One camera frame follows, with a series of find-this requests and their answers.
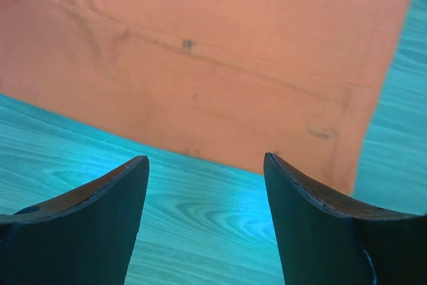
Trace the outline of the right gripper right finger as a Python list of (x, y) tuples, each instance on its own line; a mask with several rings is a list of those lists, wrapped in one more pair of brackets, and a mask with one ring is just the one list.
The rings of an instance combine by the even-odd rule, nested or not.
[(286, 284), (425, 284), (426, 217), (379, 208), (273, 153), (264, 180)]

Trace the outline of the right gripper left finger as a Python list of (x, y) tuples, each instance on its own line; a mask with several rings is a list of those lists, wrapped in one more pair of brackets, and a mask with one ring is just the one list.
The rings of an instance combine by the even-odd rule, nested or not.
[(145, 202), (137, 156), (50, 200), (1, 215), (2, 284), (123, 284)]

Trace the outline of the orange t-shirt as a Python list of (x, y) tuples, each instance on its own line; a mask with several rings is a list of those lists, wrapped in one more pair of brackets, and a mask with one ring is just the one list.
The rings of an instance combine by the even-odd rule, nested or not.
[(410, 0), (1, 0), (1, 93), (349, 194)]

